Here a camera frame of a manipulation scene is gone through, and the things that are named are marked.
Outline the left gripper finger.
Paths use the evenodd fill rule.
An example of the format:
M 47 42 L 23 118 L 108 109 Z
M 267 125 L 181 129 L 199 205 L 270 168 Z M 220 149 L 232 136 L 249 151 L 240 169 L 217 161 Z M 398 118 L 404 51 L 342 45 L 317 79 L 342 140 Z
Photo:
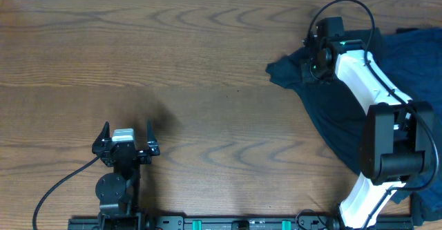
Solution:
M 105 145 L 105 142 L 110 139 L 110 125 L 109 122 L 105 122 L 102 131 L 97 136 L 96 140 L 94 141 L 94 147 L 103 147 Z
M 158 142 L 153 131 L 151 120 L 149 119 L 147 120 L 147 144 L 152 151 L 156 151 L 158 148 Z

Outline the dark teal t-shirt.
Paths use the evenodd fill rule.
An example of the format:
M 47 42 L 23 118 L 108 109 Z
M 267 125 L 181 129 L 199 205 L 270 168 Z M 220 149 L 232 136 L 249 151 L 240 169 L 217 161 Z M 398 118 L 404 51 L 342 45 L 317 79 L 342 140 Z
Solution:
M 417 28 L 401 29 L 395 34 Z M 386 50 L 380 31 L 373 36 L 368 30 L 353 30 L 348 37 L 369 42 L 369 52 L 380 67 Z M 266 72 L 270 81 L 286 89 L 292 89 L 301 98 L 314 126 L 329 148 L 355 174 L 360 173 L 358 144 L 365 123 L 365 114 L 348 87 L 338 80 L 322 84 L 306 84 L 301 81 L 300 60 L 307 57 L 305 48 L 270 63 Z

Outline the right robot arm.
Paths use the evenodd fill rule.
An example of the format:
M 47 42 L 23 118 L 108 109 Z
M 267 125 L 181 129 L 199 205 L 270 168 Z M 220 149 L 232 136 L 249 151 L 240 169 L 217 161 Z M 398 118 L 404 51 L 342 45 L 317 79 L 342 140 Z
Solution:
M 349 89 L 365 114 L 359 144 L 360 174 L 350 194 L 338 205 L 341 229 L 368 229 L 386 202 L 407 191 L 410 179 L 430 172 L 417 186 L 434 184 L 440 159 L 432 132 L 434 111 L 401 91 L 378 67 L 370 47 L 376 29 L 353 37 L 342 29 L 319 27 L 304 40 L 307 67 L 318 82 L 338 80 Z

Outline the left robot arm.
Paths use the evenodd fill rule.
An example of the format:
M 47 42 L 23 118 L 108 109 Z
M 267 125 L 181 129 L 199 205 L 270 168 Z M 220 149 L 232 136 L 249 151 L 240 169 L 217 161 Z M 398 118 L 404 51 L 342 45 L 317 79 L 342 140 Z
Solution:
M 92 145 L 94 153 L 113 171 L 103 175 L 95 186 L 99 199 L 97 228 L 151 230 L 156 228 L 153 217 L 139 208 L 140 167 L 150 164 L 153 156 L 160 155 L 151 121 L 147 121 L 147 147 L 135 146 L 135 131 L 131 128 L 117 129 L 110 133 L 106 122 Z

